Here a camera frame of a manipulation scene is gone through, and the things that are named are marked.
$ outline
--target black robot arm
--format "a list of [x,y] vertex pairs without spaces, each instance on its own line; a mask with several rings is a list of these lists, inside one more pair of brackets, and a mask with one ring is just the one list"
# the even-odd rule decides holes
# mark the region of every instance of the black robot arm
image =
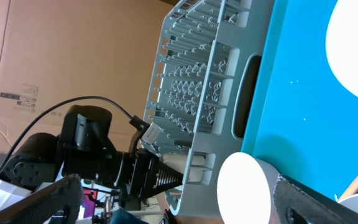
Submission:
[[[61,166],[62,175],[78,174],[82,179],[110,188],[126,188],[142,200],[181,185],[183,175],[160,163],[158,156],[137,144],[150,124],[134,116],[136,128],[129,150],[117,151],[108,138],[112,114],[97,106],[70,108],[59,136],[32,135],[10,158],[0,179],[35,190],[44,182],[54,182]],[[164,174],[164,180],[158,181]]]

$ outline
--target blue surface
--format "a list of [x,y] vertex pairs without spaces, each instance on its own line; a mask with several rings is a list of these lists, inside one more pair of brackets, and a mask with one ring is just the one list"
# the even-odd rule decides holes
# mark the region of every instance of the blue surface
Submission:
[[358,175],[358,98],[326,59],[335,4],[276,0],[242,147],[329,198]]

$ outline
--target black cable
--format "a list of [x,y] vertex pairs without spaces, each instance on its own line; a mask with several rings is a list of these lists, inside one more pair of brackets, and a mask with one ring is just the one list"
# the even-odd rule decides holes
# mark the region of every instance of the black cable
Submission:
[[122,159],[121,159],[121,163],[119,165],[119,170],[118,170],[118,174],[117,174],[117,178],[116,178],[116,181],[114,181],[114,186],[117,187],[118,184],[119,184],[119,178],[121,177],[121,172],[122,172],[122,168],[124,167],[124,156],[125,154],[122,153]]
[[148,208],[148,209],[155,209],[157,207],[157,205],[154,205],[154,207],[145,207],[145,208]]
[[106,190],[101,190],[101,189],[93,189],[93,188],[90,188],[90,187],[85,187],[85,186],[82,186],[83,189],[86,189],[86,190],[93,190],[93,191],[97,191],[97,192],[102,192],[102,193],[105,193],[105,194],[109,194],[109,195],[117,195],[119,194],[119,192],[117,191],[117,189],[112,189],[112,191],[106,191]]
[[155,208],[157,205],[159,205],[159,203],[148,203],[146,206],[143,206],[142,208],[151,208],[152,205],[155,205],[154,207],[152,208]]
[[104,199],[106,195],[107,194],[104,194],[103,197],[101,197],[99,200],[101,201],[102,199]]
[[114,102],[113,100],[107,99],[105,97],[102,96],[81,96],[81,97],[76,97],[76,98],[72,98],[70,100],[66,100],[63,101],[61,103],[56,104],[55,106],[47,109],[46,111],[44,111],[43,113],[41,113],[38,117],[36,117],[29,125],[28,127],[26,127],[26,129],[23,131],[23,133],[19,136],[19,138],[17,138],[16,142],[12,145],[11,149],[9,150],[9,152],[6,155],[6,158],[4,159],[4,161],[2,162],[1,166],[0,166],[0,172],[2,171],[2,169],[5,167],[7,161],[9,160],[9,158],[11,157],[12,153],[14,152],[15,148],[17,147],[17,145],[19,145],[20,141],[24,138],[25,134],[27,134],[27,132],[30,130],[30,128],[32,128],[37,121],[39,121],[42,117],[44,117],[46,114],[48,114],[49,112],[53,111],[54,109],[63,106],[67,103],[71,103],[73,101],[77,101],[77,100],[88,100],[88,99],[96,99],[96,100],[104,100],[107,101],[109,103],[111,103],[112,105],[116,106],[119,110],[121,110],[129,119],[132,119],[132,116],[126,111],[124,110],[124,108],[122,108],[121,106],[119,106],[116,102]]

